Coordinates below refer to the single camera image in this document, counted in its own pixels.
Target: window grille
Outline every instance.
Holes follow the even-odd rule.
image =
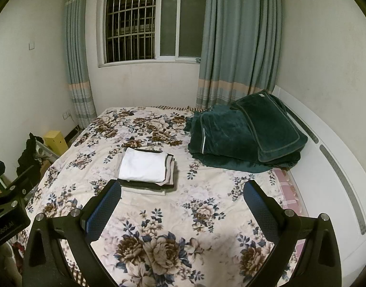
[[[106,63],[155,59],[156,0],[107,0]]]

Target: stack of folded clothes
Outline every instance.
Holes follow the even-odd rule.
[[[127,148],[118,161],[122,186],[151,190],[173,189],[174,156],[162,151]]]
[[[189,152],[204,165],[255,173],[292,167],[308,140],[267,91],[195,112],[184,130]]]

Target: blue gripper pad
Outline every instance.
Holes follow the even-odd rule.
[[[92,197],[88,201],[84,208],[85,213],[81,218],[81,225],[85,231],[84,236],[88,243],[99,239],[121,194],[120,183],[117,180],[110,180],[98,196]]]
[[[256,219],[256,222],[265,238],[276,244],[279,242],[280,231],[276,218],[268,208],[267,199],[271,199],[271,197],[266,196],[257,183],[254,182],[254,185],[255,187],[252,185],[251,181],[245,183],[243,190],[244,200]],[[279,207],[279,210],[282,211],[279,204],[276,203],[276,205]]]

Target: white bed frame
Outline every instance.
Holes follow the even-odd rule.
[[[291,169],[291,174],[309,216],[317,217],[322,212],[330,216],[341,258],[342,286],[348,287],[366,265],[366,173],[344,142],[314,112],[278,86],[273,94],[318,139],[315,143],[308,136],[301,159]],[[335,160],[334,167],[320,150],[321,145],[327,155],[329,152],[330,160]]]

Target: curtain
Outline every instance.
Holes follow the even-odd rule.
[[[65,7],[68,86],[78,123],[81,128],[86,128],[96,118],[88,76],[84,38],[86,0],[66,0]]]
[[[281,19],[281,0],[206,1],[198,108],[273,90]]]

